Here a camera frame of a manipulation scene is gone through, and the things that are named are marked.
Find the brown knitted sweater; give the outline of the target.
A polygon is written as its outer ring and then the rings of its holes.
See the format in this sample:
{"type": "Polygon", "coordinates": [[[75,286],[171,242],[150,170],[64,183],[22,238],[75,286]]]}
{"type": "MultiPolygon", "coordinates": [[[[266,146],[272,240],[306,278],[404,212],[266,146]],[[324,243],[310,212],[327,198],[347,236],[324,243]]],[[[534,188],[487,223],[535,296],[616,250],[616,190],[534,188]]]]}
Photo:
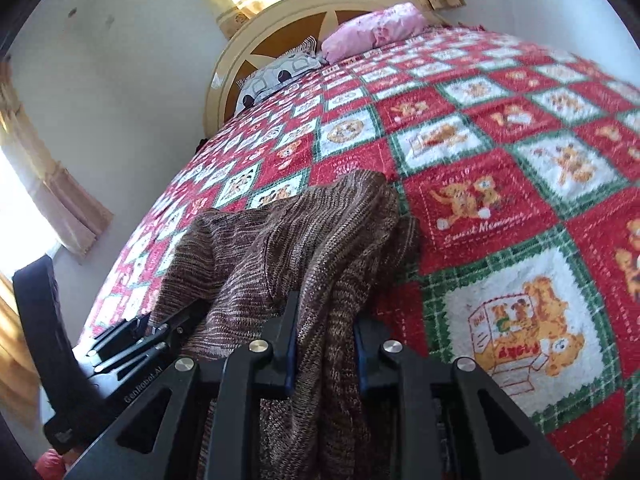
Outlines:
{"type": "Polygon", "coordinates": [[[298,293],[293,395],[260,404],[264,478],[387,476],[390,415],[364,417],[352,326],[413,262],[419,238],[396,188],[363,169],[257,209],[206,210],[180,238],[151,321],[205,299],[190,356],[228,356],[298,293]]]}

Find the red clothing of person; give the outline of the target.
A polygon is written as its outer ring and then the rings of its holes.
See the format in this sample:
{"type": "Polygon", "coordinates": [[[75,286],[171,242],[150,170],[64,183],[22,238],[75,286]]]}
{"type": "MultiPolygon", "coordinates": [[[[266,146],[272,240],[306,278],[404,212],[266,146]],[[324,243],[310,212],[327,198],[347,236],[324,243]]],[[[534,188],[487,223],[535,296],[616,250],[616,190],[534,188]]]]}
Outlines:
{"type": "Polygon", "coordinates": [[[49,448],[36,461],[35,471],[43,480],[63,480],[79,456],[81,452],[77,450],[60,454],[54,448],[49,448]]]}

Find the side window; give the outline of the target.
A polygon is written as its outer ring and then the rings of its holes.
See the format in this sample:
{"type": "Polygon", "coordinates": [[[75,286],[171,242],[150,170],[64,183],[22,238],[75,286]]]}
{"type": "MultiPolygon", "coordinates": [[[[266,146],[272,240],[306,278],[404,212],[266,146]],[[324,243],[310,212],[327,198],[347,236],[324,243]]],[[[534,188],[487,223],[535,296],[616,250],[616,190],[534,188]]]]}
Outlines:
{"type": "Polygon", "coordinates": [[[7,278],[44,255],[54,257],[61,244],[6,159],[0,157],[0,259],[7,278]]]}

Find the side window curtain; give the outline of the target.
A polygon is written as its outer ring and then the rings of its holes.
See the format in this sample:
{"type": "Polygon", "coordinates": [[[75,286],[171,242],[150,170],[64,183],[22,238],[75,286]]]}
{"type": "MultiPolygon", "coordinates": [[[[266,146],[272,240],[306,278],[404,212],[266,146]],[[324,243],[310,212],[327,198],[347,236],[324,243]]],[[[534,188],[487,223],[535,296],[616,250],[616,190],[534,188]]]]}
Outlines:
{"type": "Polygon", "coordinates": [[[113,214],[56,160],[26,114],[1,62],[1,149],[61,244],[84,258],[110,226],[113,214]]]}

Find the red patchwork bedspread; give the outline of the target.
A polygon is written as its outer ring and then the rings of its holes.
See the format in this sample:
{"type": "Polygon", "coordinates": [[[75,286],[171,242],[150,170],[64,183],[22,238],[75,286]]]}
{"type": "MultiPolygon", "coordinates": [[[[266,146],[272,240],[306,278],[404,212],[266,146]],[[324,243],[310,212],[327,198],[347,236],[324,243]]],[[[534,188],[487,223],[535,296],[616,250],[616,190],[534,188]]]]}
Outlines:
{"type": "Polygon", "coordinates": [[[199,212],[268,205],[358,168],[419,222],[378,315],[413,349],[472,356],[578,477],[639,432],[639,92],[508,35],[436,29],[241,110],[134,230],[85,337],[155,304],[199,212]]]}

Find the grey patterned pillow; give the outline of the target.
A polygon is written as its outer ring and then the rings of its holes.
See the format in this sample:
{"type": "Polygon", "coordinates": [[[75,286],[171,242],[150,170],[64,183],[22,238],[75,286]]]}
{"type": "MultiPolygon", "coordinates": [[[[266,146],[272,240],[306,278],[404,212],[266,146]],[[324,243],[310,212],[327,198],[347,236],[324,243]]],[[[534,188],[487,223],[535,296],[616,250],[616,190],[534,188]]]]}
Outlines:
{"type": "Polygon", "coordinates": [[[317,47],[317,39],[309,36],[298,46],[241,79],[238,82],[240,94],[236,99],[233,116],[238,116],[286,86],[294,84],[299,78],[325,66],[326,60],[317,53],[317,47]]]}

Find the pink pillow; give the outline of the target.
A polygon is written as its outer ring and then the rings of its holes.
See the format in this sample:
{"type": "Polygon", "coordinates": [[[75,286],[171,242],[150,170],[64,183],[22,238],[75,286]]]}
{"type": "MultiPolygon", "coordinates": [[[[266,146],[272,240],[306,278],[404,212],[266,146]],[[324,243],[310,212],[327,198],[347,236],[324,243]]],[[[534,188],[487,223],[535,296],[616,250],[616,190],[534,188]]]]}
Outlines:
{"type": "Polygon", "coordinates": [[[321,44],[326,62],[335,64],[345,58],[411,38],[430,27],[425,15],[411,2],[353,18],[327,36],[321,44]]]}

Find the cream wooden headboard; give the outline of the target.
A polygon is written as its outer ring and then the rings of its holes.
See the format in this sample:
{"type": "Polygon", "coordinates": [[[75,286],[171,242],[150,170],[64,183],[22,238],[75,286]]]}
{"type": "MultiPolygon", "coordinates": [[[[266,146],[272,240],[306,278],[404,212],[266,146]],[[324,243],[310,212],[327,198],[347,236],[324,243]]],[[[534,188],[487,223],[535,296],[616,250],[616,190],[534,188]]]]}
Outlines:
{"type": "Polygon", "coordinates": [[[233,116],[236,81],[266,66],[308,37],[321,44],[341,24],[402,2],[418,0],[282,0],[244,23],[222,51],[206,93],[204,136],[212,138],[233,116]]]}

